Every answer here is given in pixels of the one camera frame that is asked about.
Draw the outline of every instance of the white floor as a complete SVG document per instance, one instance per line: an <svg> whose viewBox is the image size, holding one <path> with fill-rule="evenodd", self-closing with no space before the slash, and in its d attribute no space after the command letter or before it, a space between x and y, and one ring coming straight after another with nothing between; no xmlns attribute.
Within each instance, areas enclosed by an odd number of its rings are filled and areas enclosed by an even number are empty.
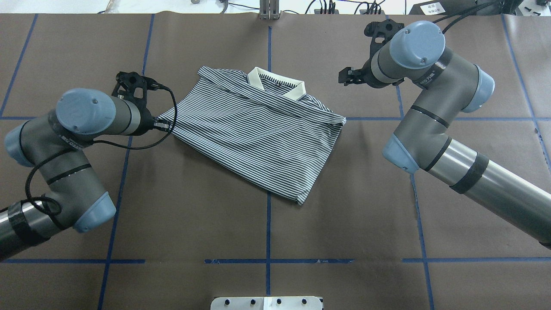
<svg viewBox="0 0 551 310"><path fill-rule="evenodd" d="M404 0L385 0L381 8L386 14L404 14L404 10L408 12L414 4L425 1L427 0L409 0L406 8ZM259 7L259 0L230 0L230 2ZM279 8L304 14L308 4L310 0L280 0ZM199 4L192 4L190 0L0 0L0 13L98 13L106 10L108 6L110 9L107 13L157 13L165 10L179 13L220 13L223 8L219 0L201 0ZM336 8L340 14L353 14L357 6L357 3L337 1ZM310 7L309 14L313 14L314 9L319 8L320 0L317 0ZM242 13L248 10L230 5L226 13Z"/></svg>

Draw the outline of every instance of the gray robot arm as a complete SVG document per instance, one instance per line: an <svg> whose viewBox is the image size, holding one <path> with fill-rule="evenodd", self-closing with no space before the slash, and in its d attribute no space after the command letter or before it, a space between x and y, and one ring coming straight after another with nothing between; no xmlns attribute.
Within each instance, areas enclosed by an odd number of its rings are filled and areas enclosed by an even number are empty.
<svg viewBox="0 0 551 310"><path fill-rule="evenodd" d="M551 195L446 134L459 112L489 99L494 80L446 48L435 24L400 27L386 20L378 26L389 24L387 30L401 29L361 70L339 74L345 84L381 88L407 77L423 88L385 146L385 158L409 173L427 171L551 249Z"/></svg>
<svg viewBox="0 0 551 310"><path fill-rule="evenodd" d="M163 85L135 72L119 73L117 82L112 96L93 89L69 90L55 110L7 134L5 147L19 164L35 167L52 158L39 171L51 190L44 196L57 201L61 210L48 201L36 201L39 210L24 200L0 212L0 261L68 227L87 232L115 215L82 149L100 135L141 135L170 127L145 108L147 89L165 89ZM137 88L142 88L142 98L134 98Z"/></svg>

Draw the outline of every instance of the light blue cap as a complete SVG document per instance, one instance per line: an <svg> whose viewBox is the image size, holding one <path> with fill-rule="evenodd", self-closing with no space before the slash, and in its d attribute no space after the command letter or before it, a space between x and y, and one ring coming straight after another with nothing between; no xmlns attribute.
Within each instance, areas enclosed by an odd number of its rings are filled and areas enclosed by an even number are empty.
<svg viewBox="0 0 551 310"><path fill-rule="evenodd" d="M390 139L385 145L382 151L382 155L391 163L398 166L405 172L413 174L419 169L419 165L415 162L415 159L409 154L408 150L404 147L402 142L392 134Z"/></svg>
<svg viewBox="0 0 551 310"><path fill-rule="evenodd" d="M95 89L73 88L57 102L56 115L67 130L80 135L104 131L115 119L110 96Z"/></svg>
<svg viewBox="0 0 551 310"><path fill-rule="evenodd" d="M432 66L444 52L446 39L440 28L426 20L407 25L390 40L390 56L407 69Z"/></svg>
<svg viewBox="0 0 551 310"><path fill-rule="evenodd" d="M465 113L471 113L473 111L480 109L482 104L488 101L488 99L490 99L490 96L494 93L494 88L495 88L494 79L489 74L482 71L482 69L480 69L479 66L477 66L477 69L478 69L477 90L476 92L474 92L474 96L471 102L465 108L463 108L463 110L461 110L462 112L465 112Z"/></svg>
<svg viewBox="0 0 551 310"><path fill-rule="evenodd" d="M73 225L73 228L79 233L85 233L107 222L115 215L115 212L117 212L117 209L115 208L113 201L111 201L109 193L105 192L77 220L77 222Z"/></svg>
<svg viewBox="0 0 551 310"><path fill-rule="evenodd" d="M23 150L21 149L21 143L19 143L19 136L23 129L24 123L12 129L4 139L4 147L9 156L15 161L25 167L34 167L34 165L25 157Z"/></svg>

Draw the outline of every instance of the shirt collar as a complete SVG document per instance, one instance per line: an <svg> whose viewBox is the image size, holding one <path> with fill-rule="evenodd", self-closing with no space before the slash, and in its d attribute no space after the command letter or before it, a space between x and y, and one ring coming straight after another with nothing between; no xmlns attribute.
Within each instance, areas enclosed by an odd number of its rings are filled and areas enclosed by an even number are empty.
<svg viewBox="0 0 551 310"><path fill-rule="evenodd" d="M266 71L264 69L255 67L249 74L247 75L249 79L249 84L260 89L264 90L264 86L262 85L262 81L260 81L260 74L265 74L269 77L272 77L278 81L281 82L287 82L291 83L293 85L296 85L295 88L293 88L288 93L285 93L283 96L287 97L292 100L299 100L300 98L304 97L306 94L306 87L304 86L304 81L299 81L297 79L292 79L284 76L280 76L278 74L272 73L270 71Z"/></svg>

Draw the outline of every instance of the folded shirt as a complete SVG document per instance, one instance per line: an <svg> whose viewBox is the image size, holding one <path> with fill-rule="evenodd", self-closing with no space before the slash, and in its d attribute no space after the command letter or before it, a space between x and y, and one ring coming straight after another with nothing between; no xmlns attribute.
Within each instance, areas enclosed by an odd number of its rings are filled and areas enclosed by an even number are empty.
<svg viewBox="0 0 551 310"><path fill-rule="evenodd" d="M258 67L199 69L178 103L173 134L272 193L302 205L346 118L306 94L303 81ZM174 108L160 118L172 120Z"/></svg>

